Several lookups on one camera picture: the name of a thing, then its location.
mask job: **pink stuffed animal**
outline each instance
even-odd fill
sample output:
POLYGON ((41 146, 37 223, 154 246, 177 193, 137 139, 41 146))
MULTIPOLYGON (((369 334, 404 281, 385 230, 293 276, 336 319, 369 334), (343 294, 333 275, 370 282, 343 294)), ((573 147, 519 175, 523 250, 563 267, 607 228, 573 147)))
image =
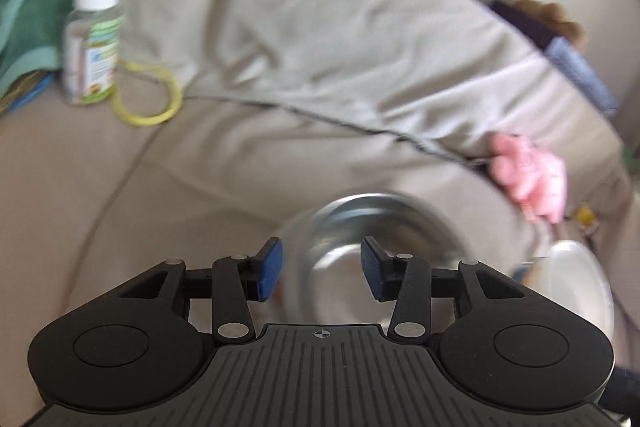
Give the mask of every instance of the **pink stuffed animal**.
POLYGON ((491 149, 495 158, 489 174, 519 204, 527 219, 535 223, 543 216, 560 223, 566 203, 564 162, 524 136, 496 133, 491 137, 491 149))

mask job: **beige sheet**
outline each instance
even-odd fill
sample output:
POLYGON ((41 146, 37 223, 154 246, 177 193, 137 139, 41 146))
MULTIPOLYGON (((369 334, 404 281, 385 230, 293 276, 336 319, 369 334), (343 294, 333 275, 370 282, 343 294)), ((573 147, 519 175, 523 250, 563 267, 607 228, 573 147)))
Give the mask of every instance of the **beige sheet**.
MULTIPOLYGON (((436 204, 503 271, 548 244, 489 183, 427 155, 483 155, 519 132, 561 155, 570 207, 589 200, 620 300, 616 355, 638 343, 638 202, 610 126, 517 32, 473 0, 124 0, 125 58, 172 68, 180 114, 134 129, 50 90, 0 121, 0 425, 39 407, 32 336, 168 257, 255 250, 287 218, 350 192, 436 204), (261 102, 247 105, 242 102, 261 102)), ((160 103, 123 74, 134 107, 160 103)), ((193 320, 206 327, 206 311, 193 320)))

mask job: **bottle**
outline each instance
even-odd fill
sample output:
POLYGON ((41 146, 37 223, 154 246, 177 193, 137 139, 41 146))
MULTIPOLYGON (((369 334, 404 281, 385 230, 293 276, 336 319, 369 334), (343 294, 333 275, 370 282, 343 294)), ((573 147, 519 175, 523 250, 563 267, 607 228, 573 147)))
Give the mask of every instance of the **bottle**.
POLYGON ((100 102, 113 91, 120 0, 74 0, 63 38, 62 84, 74 105, 100 102))

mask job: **metal bowl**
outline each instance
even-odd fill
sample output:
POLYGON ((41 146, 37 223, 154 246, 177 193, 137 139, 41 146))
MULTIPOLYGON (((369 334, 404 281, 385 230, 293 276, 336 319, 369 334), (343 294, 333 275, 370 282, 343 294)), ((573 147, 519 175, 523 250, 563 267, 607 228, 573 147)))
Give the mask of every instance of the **metal bowl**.
MULTIPOLYGON (((389 324, 394 302, 371 295, 360 267, 360 242, 373 236, 389 254, 424 257, 431 267, 466 259, 460 239, 420 201, 400 194, 358 194, 298 216, 278 233, 284 246, 282 311, 296 324, 389 324)), ((452 306, 433 302, 433 327, 444 329, 452 306)))

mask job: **green cloth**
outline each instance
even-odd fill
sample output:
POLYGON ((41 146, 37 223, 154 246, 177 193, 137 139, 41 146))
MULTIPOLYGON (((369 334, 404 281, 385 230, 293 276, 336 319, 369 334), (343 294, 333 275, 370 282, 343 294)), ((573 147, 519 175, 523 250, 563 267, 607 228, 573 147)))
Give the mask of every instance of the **green cloth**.
POLYGON ((22 74, 62 68, 73 0, 0 0, 0 97, 22 74))

